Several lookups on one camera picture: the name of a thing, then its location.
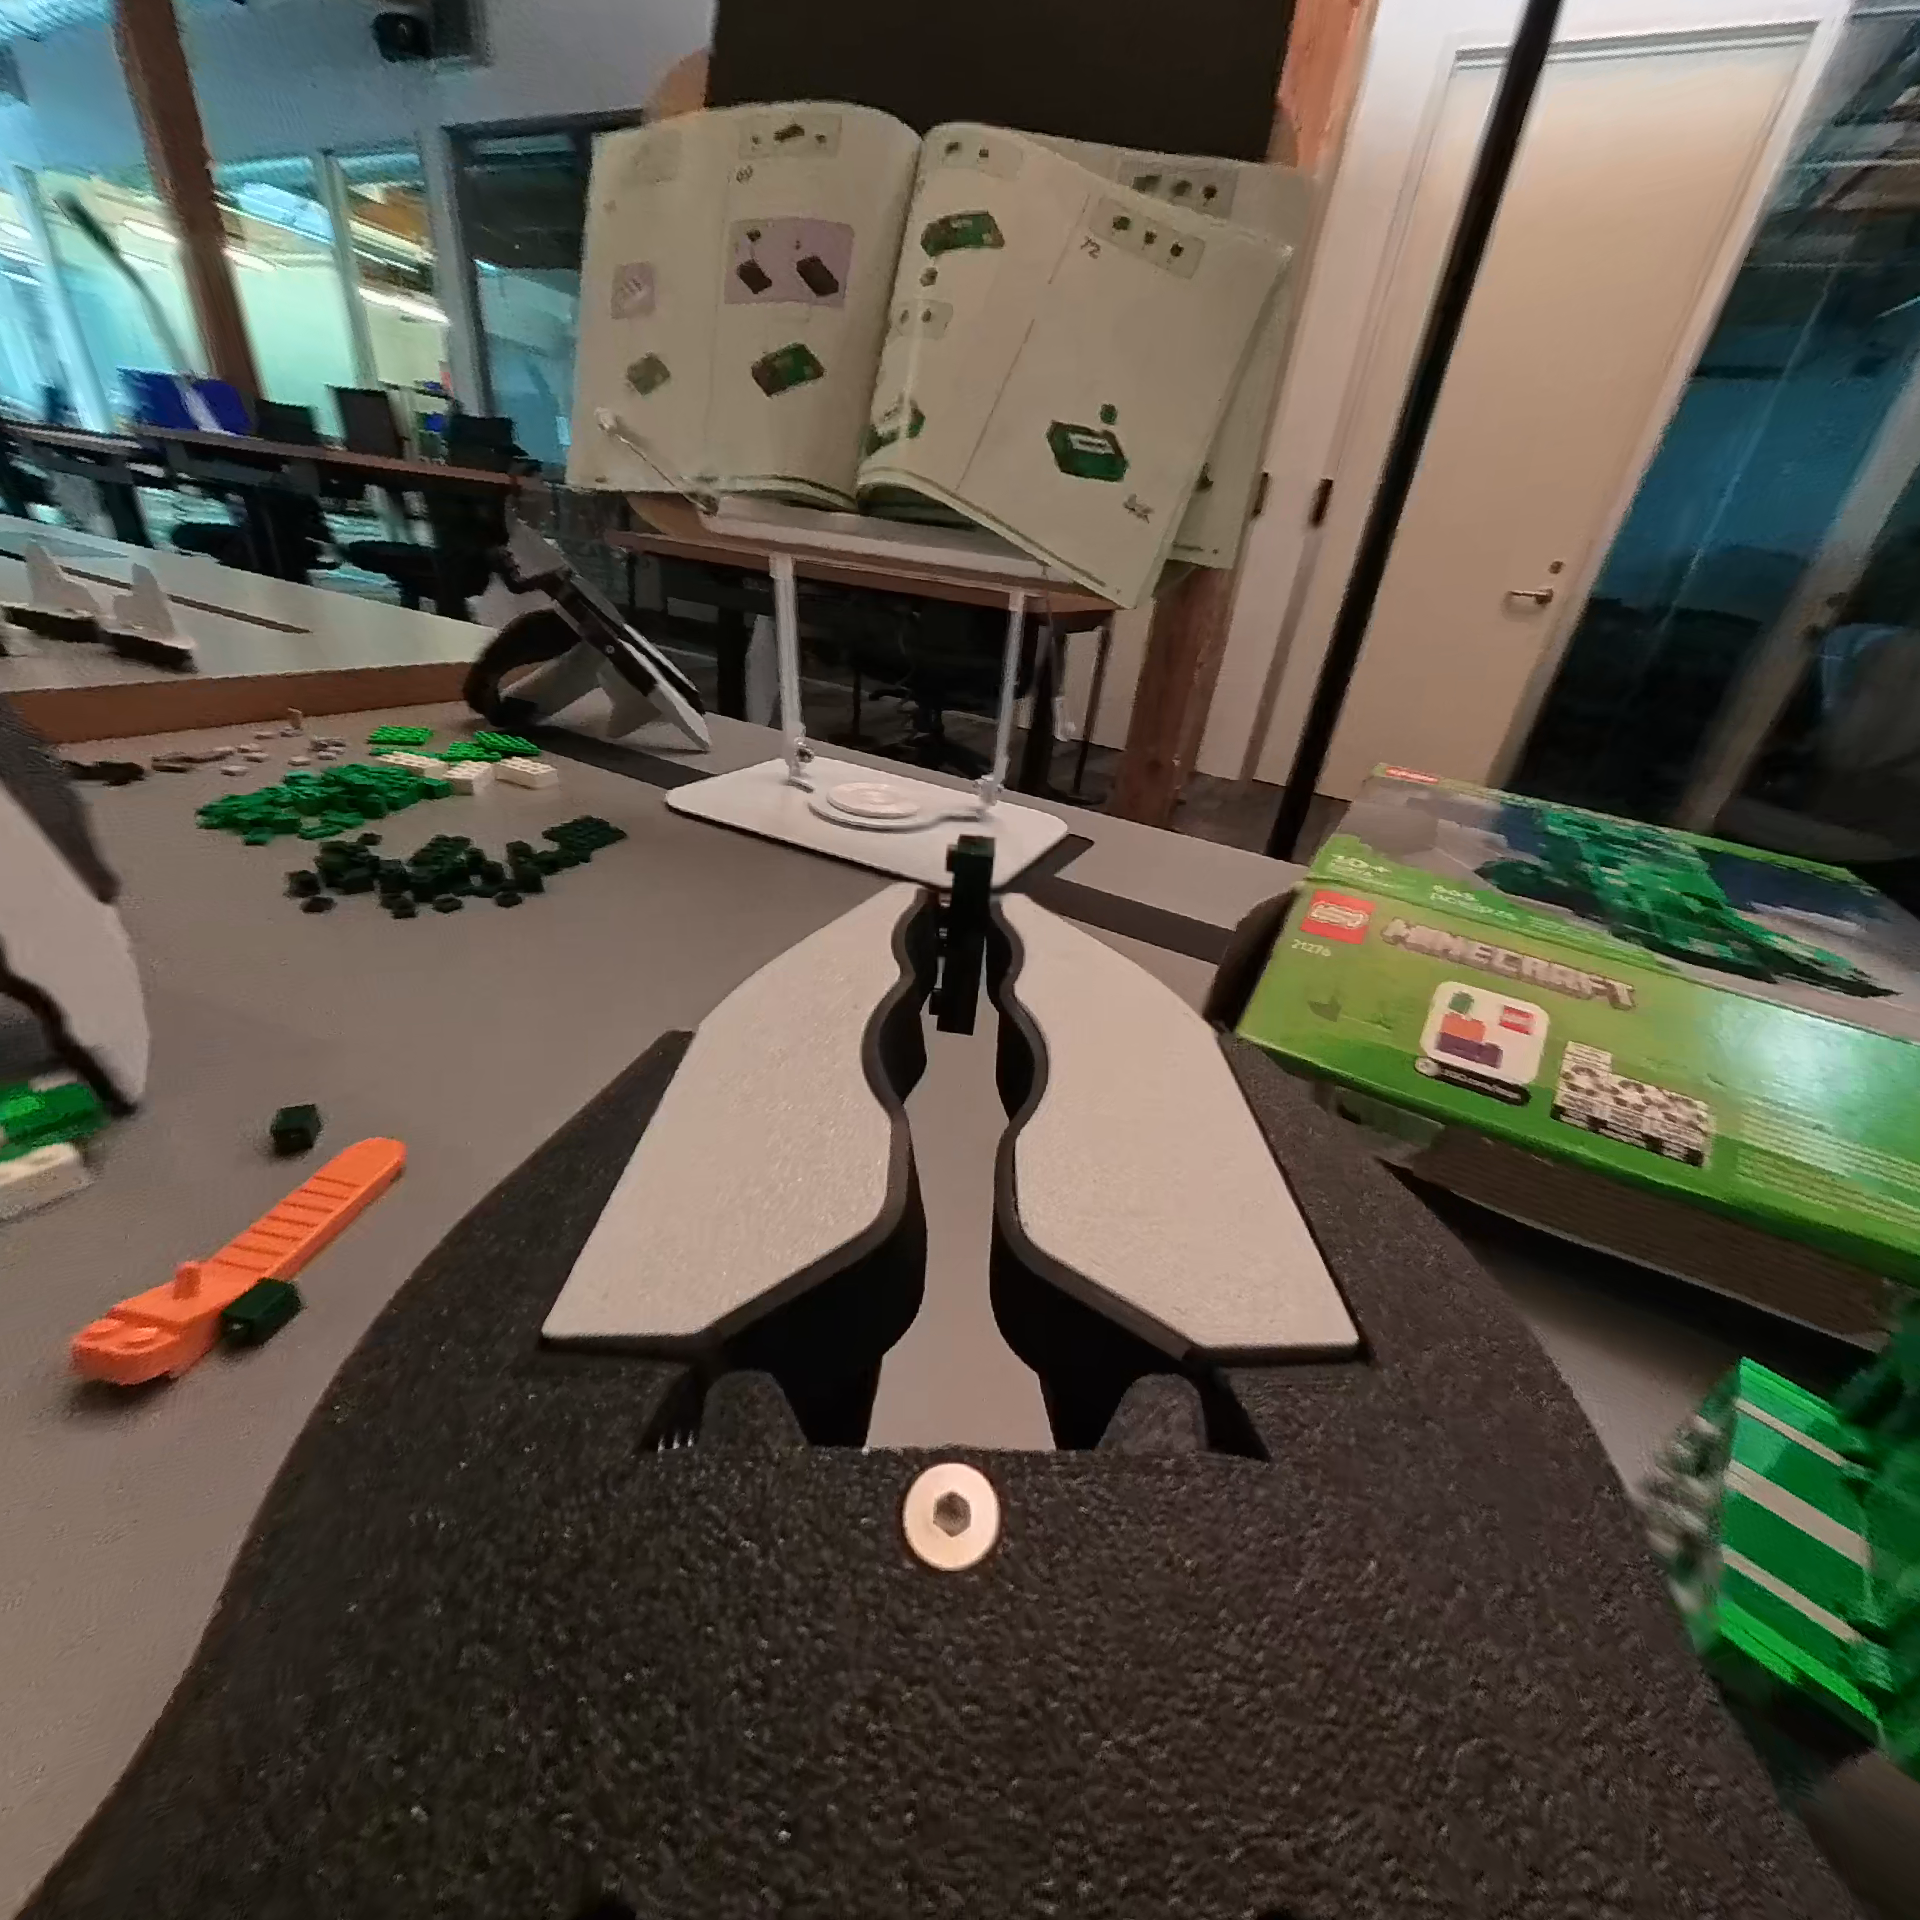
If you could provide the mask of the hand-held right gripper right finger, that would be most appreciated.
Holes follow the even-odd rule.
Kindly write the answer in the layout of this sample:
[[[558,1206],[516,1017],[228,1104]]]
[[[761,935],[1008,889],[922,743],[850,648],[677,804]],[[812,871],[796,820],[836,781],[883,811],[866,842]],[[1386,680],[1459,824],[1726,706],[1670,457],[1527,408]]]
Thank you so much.
[[[1032,1069],[1002,1140],[1020,1261],[1175,1362],[1354,1358],[1353,1312],[1212,1023],[1023,894],[997,925],[1000,1010]]]

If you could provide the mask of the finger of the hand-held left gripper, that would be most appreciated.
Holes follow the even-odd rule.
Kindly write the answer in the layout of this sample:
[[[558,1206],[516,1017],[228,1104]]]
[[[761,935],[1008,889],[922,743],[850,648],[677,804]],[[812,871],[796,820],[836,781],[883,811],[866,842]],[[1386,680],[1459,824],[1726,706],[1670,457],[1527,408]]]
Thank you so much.
[[[64,1067],[109,1112],[132,1113],[152,1034],[121,889],[60,753],[4,702],[4,1060]]]

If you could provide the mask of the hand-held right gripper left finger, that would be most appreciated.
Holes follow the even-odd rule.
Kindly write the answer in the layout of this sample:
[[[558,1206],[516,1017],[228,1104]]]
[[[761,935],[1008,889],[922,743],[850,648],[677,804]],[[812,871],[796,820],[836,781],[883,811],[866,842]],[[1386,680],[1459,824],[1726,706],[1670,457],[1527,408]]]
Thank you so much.
[[[685,1362],[879,1364],[918,1316],[906,1102],[930,901],[909,881],[751,973],[697,1027],[541,1338]]]

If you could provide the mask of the green and grey lego assembly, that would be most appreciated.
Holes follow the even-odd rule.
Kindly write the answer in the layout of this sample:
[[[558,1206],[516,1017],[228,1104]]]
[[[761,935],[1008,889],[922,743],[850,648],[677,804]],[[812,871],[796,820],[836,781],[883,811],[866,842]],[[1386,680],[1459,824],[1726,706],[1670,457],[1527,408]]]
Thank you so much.
[[[109,1108],[77,1078],[4,1084],[3,1221],[84,1192],[92,1180],[87,1150],[109,1123]]]

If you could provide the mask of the dark green lego plate assembly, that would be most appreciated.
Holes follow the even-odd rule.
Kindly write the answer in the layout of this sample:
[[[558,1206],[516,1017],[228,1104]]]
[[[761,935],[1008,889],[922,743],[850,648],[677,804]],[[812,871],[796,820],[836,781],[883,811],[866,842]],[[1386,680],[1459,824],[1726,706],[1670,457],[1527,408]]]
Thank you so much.
[[[936,1027],[973,1035],[995,924],[997,842],[961,834],[947,851],[947,888],[935,910],[935,975],[926,1006]]]

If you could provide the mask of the green lego set box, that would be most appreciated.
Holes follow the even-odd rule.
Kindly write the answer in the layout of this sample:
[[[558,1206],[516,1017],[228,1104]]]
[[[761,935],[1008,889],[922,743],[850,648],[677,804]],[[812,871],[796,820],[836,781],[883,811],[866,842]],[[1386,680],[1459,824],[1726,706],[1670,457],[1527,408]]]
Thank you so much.
[[[1330,1088],[1917,1285],[1917,918],[1848,868],[1384,764],[1230,1002]]]

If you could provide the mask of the large green lego model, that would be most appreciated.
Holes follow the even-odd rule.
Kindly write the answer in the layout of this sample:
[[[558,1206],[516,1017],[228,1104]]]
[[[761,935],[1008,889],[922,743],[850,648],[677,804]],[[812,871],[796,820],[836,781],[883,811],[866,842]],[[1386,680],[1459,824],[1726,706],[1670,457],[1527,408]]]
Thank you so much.
[[[1739,1360],[1657,1454],[1643,1517],[1729,1699],[1779,1744],[1917,1779],[1917,1314],[1832,1397]]]

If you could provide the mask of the open lego instruction booklet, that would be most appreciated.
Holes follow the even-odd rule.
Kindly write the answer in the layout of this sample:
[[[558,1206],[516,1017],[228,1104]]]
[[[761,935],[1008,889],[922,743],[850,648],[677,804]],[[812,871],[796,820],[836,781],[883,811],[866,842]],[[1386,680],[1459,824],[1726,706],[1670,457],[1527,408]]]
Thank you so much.
[[[1314,181],[844,101],[601,137],[567,480],[977,528],[1132,609],[1230,567]]]

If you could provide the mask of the white book stand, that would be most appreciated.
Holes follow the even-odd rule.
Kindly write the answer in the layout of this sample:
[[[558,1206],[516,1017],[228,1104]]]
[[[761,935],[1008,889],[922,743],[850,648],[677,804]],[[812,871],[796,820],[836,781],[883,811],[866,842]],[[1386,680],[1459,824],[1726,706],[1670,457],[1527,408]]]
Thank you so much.
[[[954,851],[986,845],[989,886],[1008,889],[1067,838],[1051,811],[1007,796],[1018,706],[1018,665],[1031,615],[1067,592],[1044,562],[981,530],[949,530],[723,496],[672,468],[617,408],[592,411],[597,432],[667,483],[692,510],[700,534],[730,562],[762,560],[774,602],[781,753],[703,781],[672,809],[800,851],[824,853],[879,875],[952,889]],[[993,756],[973,788],[883,772],[830,756],[808,735],[802,685],[800,586],[849,573],[855,587],[916,600],[973,596],[1004,603]]]

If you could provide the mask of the grey table with wooden edge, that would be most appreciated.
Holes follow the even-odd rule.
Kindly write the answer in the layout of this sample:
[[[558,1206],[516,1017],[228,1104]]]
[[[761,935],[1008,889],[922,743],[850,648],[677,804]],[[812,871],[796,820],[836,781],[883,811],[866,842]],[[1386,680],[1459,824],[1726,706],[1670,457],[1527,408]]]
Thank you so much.
[[[31,593],[40,546],[103,602],[149,567],[200,665],[179,673],[97,644],[29,640],[3,662],[4,695],[51,742],[270,723],[307,715],[452,703],[495,632],[332,587],[302,587],[156,548],[3,517],[4,600]]]

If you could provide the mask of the row of dark office desks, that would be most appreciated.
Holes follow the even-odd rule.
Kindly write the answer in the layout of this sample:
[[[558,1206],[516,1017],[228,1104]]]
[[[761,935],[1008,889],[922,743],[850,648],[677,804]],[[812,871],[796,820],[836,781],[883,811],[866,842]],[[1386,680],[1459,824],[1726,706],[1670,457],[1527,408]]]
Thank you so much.
[[[22,516],[55,480],[99,499],[139,549],[313,586],[340,563],[386,579],[408,612],[467,619],[510,539],[516,494],[541,475],[506,416],[455,408],[436,457],[348,444],[137,425],[107,434],[4,418],[4,502]]]

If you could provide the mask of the brown wooden table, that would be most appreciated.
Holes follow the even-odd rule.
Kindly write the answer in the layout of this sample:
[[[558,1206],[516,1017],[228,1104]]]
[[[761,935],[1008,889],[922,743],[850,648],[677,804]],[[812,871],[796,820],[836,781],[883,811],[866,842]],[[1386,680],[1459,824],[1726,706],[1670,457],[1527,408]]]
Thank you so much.
[[[921,770],[991,767],[1002,645],[1016,584],[912,560],[764,548],[695,524],[651,524],[608,537],[627,566],[627,596],[647,632],[708,650],[729,717],[778,717],[772,562],[796,576],[800,687],[824,692],[812,721],[839,748]]]

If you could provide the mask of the black pole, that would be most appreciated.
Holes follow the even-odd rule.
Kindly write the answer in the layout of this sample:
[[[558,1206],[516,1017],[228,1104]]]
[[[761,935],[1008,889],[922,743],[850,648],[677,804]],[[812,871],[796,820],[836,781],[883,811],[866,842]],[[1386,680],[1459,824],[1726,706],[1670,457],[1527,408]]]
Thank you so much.
[[[1562,12],[1561,2],[1527,2],[1520,8],[1473,172],[1463,189],[1449,252],[1429,301],[1405,385],[1402,408],[1382,457],[1378,483],[1357,542],[1354,563],[1328,632],[1295,756],[1265,840],[1265,853],[1271,857],[1295,857],[1303,848],[1314,797],[1328,767],[1332,742],[1378,609],[1400,521],[1429,448],[1438,400],[1453,367]]]

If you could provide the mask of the black board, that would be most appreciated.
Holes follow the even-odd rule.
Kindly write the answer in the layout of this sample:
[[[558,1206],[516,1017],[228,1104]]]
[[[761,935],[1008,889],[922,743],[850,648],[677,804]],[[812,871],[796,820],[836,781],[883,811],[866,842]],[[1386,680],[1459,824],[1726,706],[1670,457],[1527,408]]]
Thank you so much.
[[[986,123],[1268,156],[1292,2],[723,2],[707,106],[840,101],[915,131]]]

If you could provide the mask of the thin wooden post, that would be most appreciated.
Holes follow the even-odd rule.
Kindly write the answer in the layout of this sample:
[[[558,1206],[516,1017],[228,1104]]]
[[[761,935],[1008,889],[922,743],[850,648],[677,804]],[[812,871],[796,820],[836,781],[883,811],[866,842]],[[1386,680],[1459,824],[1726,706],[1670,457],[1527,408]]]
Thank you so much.
[[[113,42],[156,191],[179,234],[187,295],[207,363],[248,406],[260,371],[228,260],[228,228],[191,62],[172,2],[114,2]]]

